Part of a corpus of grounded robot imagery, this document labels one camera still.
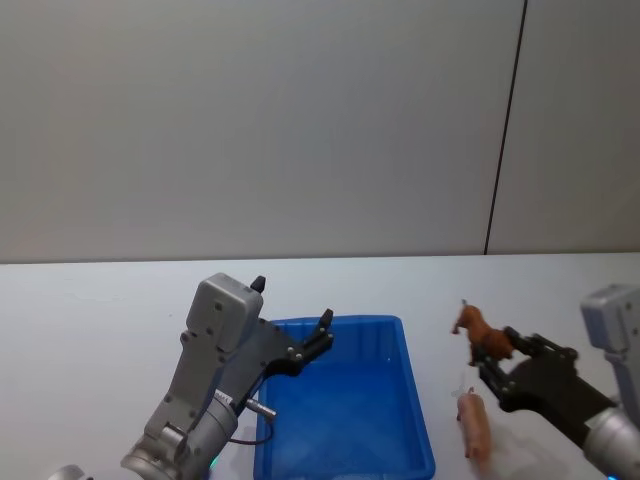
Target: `gray wall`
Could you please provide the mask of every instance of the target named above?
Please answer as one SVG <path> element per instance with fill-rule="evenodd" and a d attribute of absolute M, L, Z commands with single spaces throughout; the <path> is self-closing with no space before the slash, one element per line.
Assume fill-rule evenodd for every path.
<path fill-rule="evenodd" d="M 521 9 L 4 0 L 0 261 L 479 253 Z"/>
<path fill-rule="evenodd" d="M 489 253 L 640 248 L 640 4 L 530 0 Z M 523 0 L 0 2 L 0 262 L 483 253 Z"/>
<path fill-rule="evenodd" d="M 640 250 L 640 2 L 529 2 L 490 253 Z"/>

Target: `white table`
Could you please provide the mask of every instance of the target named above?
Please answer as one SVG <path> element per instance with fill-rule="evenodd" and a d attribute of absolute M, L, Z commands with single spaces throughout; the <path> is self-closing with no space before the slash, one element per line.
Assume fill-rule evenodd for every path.
<path fill-rule="evenodd" d="M 640 284 L 640 254 L 197 261 L 0 266 L 0 477 L 38 480 L 65 463 L 117 465 L 166 391 L 198 282 L 224 271 L 267 276 L 268 319 L 389 313 L 403 319 L 436 478 L 476 478 L 463 456 L 452 392 L 484 396 L 497 451 L 490 478 L 591 480 L 582 453 L 530 412 L 506 414 L 449 334 L 461 298 L 495 326 L 538 332 L 580 352 L 579 370 L 616 392 L 579 311 L 611 282 Z M 250 437 L 255 417 L 241 417 Z M 225 448 L 215 478 L 252 478 L 253 449 Z"/>

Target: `metal pin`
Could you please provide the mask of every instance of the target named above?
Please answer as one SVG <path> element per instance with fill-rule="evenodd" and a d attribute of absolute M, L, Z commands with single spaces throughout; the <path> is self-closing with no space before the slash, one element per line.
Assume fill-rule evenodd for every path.
<path fill-rule="evenodd" d="M 247 400 L 246 406 L 252 412 L 262 415 L 268 422 L 273 422 L 276 418 L 277 412 L 275 410 L 256 402 L 253 398 Z"/>

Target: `gray robot arm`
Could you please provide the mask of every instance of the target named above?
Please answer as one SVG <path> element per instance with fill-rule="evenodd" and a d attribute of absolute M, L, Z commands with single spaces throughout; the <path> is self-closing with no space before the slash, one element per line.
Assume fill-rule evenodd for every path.
<path fill-rule="evenodd" d="M 589 421 L 585 457 L 611 477 L 640 479 L 640 288 L 611 285 L 580 307 L 591 344 L 613 366 L 621 400 Z"/>
<path fill-rule="evenodd" d="M 640 288 L 613 285 L 587 297 L 581 309 L 593 346 L 613 365 L 621 405 L 578 376 L 578 353 L 534 334 L 504 333 L 530 358 L 509 373 L 477 348 L 480 378 L 506 412 L 531 410 L 546 418 L 616 480 L 640 480 Z"/>
<path fill-rule="evenodd" d="M 200 283 L 180 335 L 183 351 L 169 390 L 120 469 L 86 475 L 75 465 L 49 480 L 200 480 L 250 408 L 274 413 L 251 397 L 271 375 L 295 376 L 331 348 L 327 310 L 302 342 L 259 317 L 264 277 L 250 287 L 224 274 Z"/>

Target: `blue plastic bin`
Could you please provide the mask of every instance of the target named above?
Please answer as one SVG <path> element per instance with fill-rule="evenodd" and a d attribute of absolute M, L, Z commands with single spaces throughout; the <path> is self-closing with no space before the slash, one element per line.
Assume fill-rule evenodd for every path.
<path fill-rule="evenodd" d="M 317 318 L 278 320 L 302 339 Z M 260 402 L 278 412 L 256 448 L 255 480 L 422 480 L 435 472 L 402 322 L 334 318 L 333 348 L 295 378 L 272 377 Z M 267 435 L 258 420 L 257 438 Z"/>

